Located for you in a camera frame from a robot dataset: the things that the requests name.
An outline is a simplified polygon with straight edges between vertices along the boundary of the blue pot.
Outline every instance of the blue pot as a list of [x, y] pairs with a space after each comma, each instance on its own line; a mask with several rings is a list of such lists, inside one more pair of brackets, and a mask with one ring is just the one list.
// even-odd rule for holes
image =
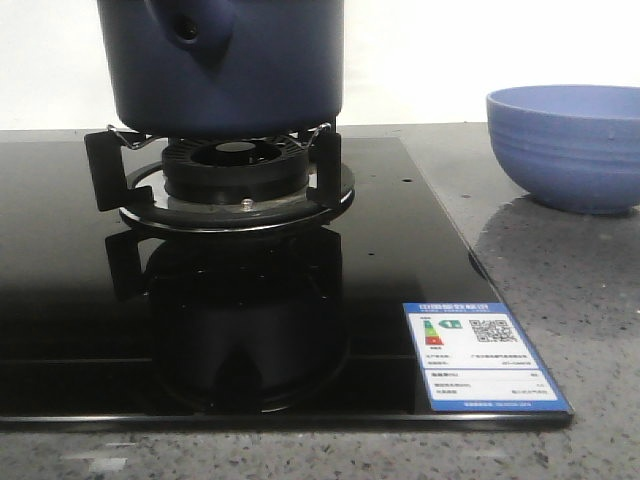
[[120, 119], [180, 138], [333, 121], [343, 0], [98, 0]]

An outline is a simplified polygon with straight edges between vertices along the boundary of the gas burner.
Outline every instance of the gas burner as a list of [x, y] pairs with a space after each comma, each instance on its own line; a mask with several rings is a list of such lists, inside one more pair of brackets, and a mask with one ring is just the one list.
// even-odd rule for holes
[[162, 162], [125, 177], [120, 148], [147, 142], [113, 128], [85, 137], [98, 209], [119, 208], [153, 235], [297, 231], [330, 222], [354, 198], [340, 135], [326, 124], [307, 144], [286, 135], [170, 140]]
[[306, 150], [286, 136], [236, 142], [182, 140], [162, 152], [164, 188], [174, 198], [240, 204], [283, 197], [309, 181]]

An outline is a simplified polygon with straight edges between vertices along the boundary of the burner ring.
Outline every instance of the burner ring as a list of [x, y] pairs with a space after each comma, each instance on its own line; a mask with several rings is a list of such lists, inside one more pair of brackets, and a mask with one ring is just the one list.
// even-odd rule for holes
[[[282, 198], [254, 202], [246, 211], [242, 204], [199, 204], [167, 195], [162, 165], [156, 163], [133, 172], [128, 177], [130, 188], [150, 186], [154, 203], [135, 203], [120, 208], [120, 215], [132, 227], [153, 234], [245, 234], [249, 232], [298, 230], [328, 223], [351, 205], [354, 176], [341, 165], [341, 200], [337, 208], [326, 208], [306, 198], [306, 186]], [[313, 165], [309, 179], [315, 181]]]

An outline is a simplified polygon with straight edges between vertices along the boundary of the screw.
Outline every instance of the screw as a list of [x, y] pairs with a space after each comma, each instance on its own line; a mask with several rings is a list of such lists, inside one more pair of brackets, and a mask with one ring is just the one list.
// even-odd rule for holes
[[251, 210], [253, 210], [253, 200], [251, 200], [250, 198], [243, 198], [242, 202], [240, 202], [240, 205], [242, 206], [243, 212], [250, 212]]

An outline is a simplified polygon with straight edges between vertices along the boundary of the small hole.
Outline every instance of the small hole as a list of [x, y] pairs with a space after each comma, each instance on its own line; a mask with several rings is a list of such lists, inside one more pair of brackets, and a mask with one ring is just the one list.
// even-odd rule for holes
[[193, 40], [198, 36], [198, 25], [185, 15], [178, 15], [175, 18], [173, 30], [183, 40]]

